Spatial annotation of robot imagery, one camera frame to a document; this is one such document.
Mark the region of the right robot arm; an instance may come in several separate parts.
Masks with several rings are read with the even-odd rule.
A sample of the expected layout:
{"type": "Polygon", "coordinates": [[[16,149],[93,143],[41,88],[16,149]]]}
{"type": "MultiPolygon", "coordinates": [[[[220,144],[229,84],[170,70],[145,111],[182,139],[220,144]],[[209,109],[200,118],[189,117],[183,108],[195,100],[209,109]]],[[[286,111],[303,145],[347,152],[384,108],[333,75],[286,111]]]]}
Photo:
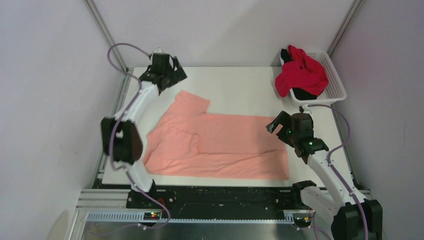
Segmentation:
{"type": "Polygon", "coordinates": [[[312,181],[292,185],[291,204],[297,209],[312,208],[330,224],[335,240],[381,240],[383,238],[383,208],[376,199],[367,199],[352,183],[348,183],[331,158],[325,142],[314,136],[314,122],[308,113],[288,114],[281,111],[266,126],[283,143],[294,148],[297,157],[320,178],[328,195],[312,181]]]}

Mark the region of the salmon pink t-shirt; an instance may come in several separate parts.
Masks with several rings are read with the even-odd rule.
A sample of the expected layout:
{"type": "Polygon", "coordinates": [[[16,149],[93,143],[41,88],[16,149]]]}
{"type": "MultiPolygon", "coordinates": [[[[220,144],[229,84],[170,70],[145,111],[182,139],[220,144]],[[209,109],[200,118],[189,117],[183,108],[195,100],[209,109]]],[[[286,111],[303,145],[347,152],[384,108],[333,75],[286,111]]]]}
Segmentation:
{"type": "Polygon", "coordinates": [[[221,179],[288,180],[286,146],[268,116],[209,113],[210,100],[181,91],[147,135],[148,173],[221,179]]]}

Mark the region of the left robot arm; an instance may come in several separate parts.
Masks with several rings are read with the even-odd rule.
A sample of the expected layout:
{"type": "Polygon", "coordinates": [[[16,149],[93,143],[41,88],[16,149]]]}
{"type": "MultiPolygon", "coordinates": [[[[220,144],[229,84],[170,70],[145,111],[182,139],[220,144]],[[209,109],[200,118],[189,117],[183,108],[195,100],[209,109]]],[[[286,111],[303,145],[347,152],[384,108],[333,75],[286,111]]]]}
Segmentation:
{"type": "Polygon", "coordinates": [[[100,127],[103,151],[110,158],[111,168],[125,173],[131,185],[131,197],[138,198],[145,208],[157,205],[164,209],[154,192],[155,181],[145,167],[136,166],[144,150],[136,121],[164,90],[185,80],[187,74],[178,58],[168,53],[154,52],[150,59],[145,72],[131,76],[137,83],[132,99],[114,116],[103,118],[100,127]]]}

